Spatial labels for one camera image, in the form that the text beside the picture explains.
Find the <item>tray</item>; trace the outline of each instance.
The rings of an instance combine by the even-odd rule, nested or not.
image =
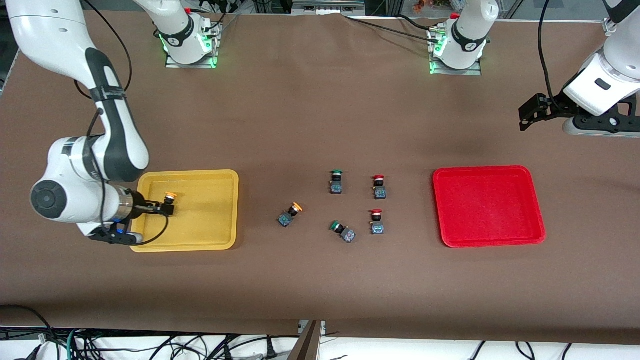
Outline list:
[[[227,250],[236,242],[238,174],[233,170],[147,172],[138,182],[145,199],[162,201],[175,193],[175,212],[164,234],[135,252]],[[164,218],[142,215],[131,231],[151,239],[164,227]]]
[[[531,173],[522,166],[441,168],[433,174],[449,247],[537,244],[546,237]]]

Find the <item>brown table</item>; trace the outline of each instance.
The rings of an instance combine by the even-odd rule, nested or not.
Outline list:
[[[340,15],[242,16],[218,69],[165,69],[144,13],[106,16],[133,58],[129,104],[148,171],[236,170],[237,242],[137,254],[40,218],[29,191],[47,150],[84,134],[95,108],[20,56],[0,99],[1,303],[62,327],[282,334],[322,318],[341,336],[640,343],[640,142],[568,136],[562,120],[519,131],[518,107],[545,89],[535,23],[496,23],[474,78],[431,76],[419,40]],[[126,79],[113,34],[87,18]],[[556,91],[603,40],[599,24],[545,26]],[[507,164],[531,170],[546,241],[445,247],[433,171]],[[345,170],[341,196],[328,194],[333,168]],[[371,196],[376,173],[384,202]],[[283,229],[275,218],[292,201],[305,212]],[[373,237],[378,206],[387,234]],[[328,230],[335,219],[356,242]]]

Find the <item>yellow tray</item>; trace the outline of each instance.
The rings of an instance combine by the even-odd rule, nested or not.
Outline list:
[[[145,199],[162,201],[164,193],[178,197],[169,226],[148,245],[133,246],[135,252],[227,250],[236,242],[238,174],[233,170],[147,172],[138,182]],[[144,239],[156,236],[164,218],[142,215],[131,231]]]

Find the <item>teal cable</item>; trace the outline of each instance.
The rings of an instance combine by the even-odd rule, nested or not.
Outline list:
[[[73,341],[75,333],[76,331],[72,330],[67,338],[67,360],[71,360],[71,341]]]

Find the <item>red tray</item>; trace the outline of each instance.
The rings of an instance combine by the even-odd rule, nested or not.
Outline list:
[[[449,247],[538,244],[547,235],[525,167],[441,168],[433,188]]]

